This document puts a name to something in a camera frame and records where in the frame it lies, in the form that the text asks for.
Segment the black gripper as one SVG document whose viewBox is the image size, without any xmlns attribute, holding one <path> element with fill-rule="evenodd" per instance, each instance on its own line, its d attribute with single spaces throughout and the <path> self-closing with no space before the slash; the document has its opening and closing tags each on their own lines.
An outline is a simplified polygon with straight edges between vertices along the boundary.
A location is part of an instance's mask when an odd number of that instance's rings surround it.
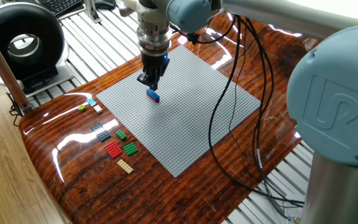
<svg viewBox="0 0 358 224">
<path fill-rule="evenodd" d="M 159 56 L 141 54 L 140 56 L 144 67 L 142 73 L 137 77 L 137 81 L 156 91 L 158 89 L 158 82 L 164 75 L 170 62 L 168 54 Z"/>
</svg>

